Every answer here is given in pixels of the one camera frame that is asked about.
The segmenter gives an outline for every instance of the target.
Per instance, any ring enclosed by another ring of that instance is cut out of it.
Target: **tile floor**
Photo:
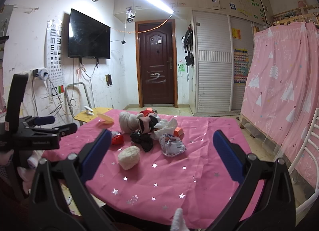
[[[140,112],[142,110],[146,109],[146,107],[143,108],[128,108],[128,111],[135,111],[135,112]],[[190,110],[189,107],[181,107],[181,108],[175,108],[175,107],[153,107],[153,109],[157,110],[158,114],[169,114],[169,115],[180,115],[180,116],[193,116],[192,111]],[[226,116],[226,117],[232,117],[232,118],[237,118],[239,115],[235,116]],[[263,147],[263,141],[258,139],[258,138],[253,138],[250,136],[250,132],[244,128],[242,129],[242,133],[244,134],[251,151],[258,156],[259,159],[262,159],[264,161],[272,161],[274,159],[274,156],[267,152]],[[295,197],[296,197],[296,206],[299,206],[301,203],[304,202],[305,200],[305,194],[302,190],[302,188],[299,185],[294,185],[293,186]],[[63,192],[65,197],[67,198],[70,196],[69,190],[64,187]],[[100,201],[99,199],[95,198],[96,202],[98,205],[103,206],[105,205],[104,202]],[[76,208],[76,205],[74,201],[71,202],[70,204],[70,209],[74,211],[75,214],[79,214],[79,211]],[[297,216],[297,223],[304,217],[305,212],[301,213],[300,215]]]

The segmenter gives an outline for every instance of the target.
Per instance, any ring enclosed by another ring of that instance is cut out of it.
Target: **yellow stool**
[[[85,85],[85,83],[83,82],[79,82],[79,83],[74,83],[74,84],[69,84],[66,88],[65,88],[65,97],[66,97],[66,101],[68,102],[68,105],[69,105],[69,109],[70,109],[70,113],[73,117],[73,119],[75,120],[78,120],[80,122],[80,125],[82,126],[83,125],[83,122],[85,123],[88,123],[89,121],[97,118],[97,113],[106,113],[108,112],[109,110],[111,110],[112,108],[104,108],[104,107],[97,107],[97,108],[92,108],[93,109],[93,113],[94,115],[89,115],[87,114],[86,112],[80,112],[78,113],[76,116],[74,115],[73,113],[73,106],[71,105],[71,101],[70,101],[70,98],[69,98],[69,95],[68,95],[68,92],[67,92],[67,89],[70,88],[70,87],[73,87],[74,85],[80,85],[82,84],[83,87],[84,87],[84,91],[85,91],[85,95],[87,97],[87,102],[89,104],[89,107],[92,108],[92,105],[90,103],[90,99],[89,99],[89,95],[87,93],[87,86]]]
[[[83,122],[88,123],[89,121],[98,117],[97,113],[104,114],[105,112],[108,112],[112,108],[97,107],[97,108],[92,108],[92,109],[93,109],[94,115],[88,115],[86,112],[80,112],[74,117],[74,119],[78,120],[80,122],[80,124],[81,124],[81,122],[82,122],[82,124],[83,124]]]

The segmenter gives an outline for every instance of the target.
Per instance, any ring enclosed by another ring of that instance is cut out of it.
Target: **black bag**
[[[184,50],[185,53],[189,52],[193,48],[193,31],[192,31],[192,25],[190,24],[188,26],[187,32],[185,34],[184,38]]]
[[[194,56],[189,51],[188,51],[188,55],[185,57],[185,60],[186,60],[187,66],[194,65],[195,63]]]

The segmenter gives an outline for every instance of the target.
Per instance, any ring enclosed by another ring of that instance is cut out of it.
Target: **white sliding door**
[[[232,48],[227,15],[194,12],[198,86],[197,112],[228,112],[232,86]]]
[[[233,47],[236,49],[248,50],[249,63],[251,64],[254,54],[254,37],[250,21],[240,19],[237,17],[230,17],[232,28],[240,30],[240,39],[233,38]],[[232,96],[232,110],[240,110],[242,100],[245,93],[244,83],[234,83],[233,96]]]

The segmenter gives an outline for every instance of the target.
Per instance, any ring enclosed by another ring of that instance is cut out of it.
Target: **wooden bed frame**
[[[245,128],[245,124],[246,123],[250,123],[254,128],[256,128],[259,132],[261,132],[263,135],[265,135],[267,137],[267,139],[269,139],[272,143],[274,143],[275,145],[278,145],[274,140],[272,140],[268,134],[266,134],[264,131],[262,131],[260,128],[258,128],[257,126],[255,126],[249,119],[247,119],[242,113],[240,113],[239,116],[239,126],[241,129]]]
[[[317,24],[319,24],[319,13],[316,12],[316,13],[310,13],[310,14],[305,14],[305,15],[298,15],[298,16],[291,17],[288,19],[276,21],[276,22],[272,23],[272,26],[281,25],[281,24],[288,25],[288,23],[291,23],[291,22],[305,22],[307,18],[308,19],[312,18],[313,21],[316,21]]]

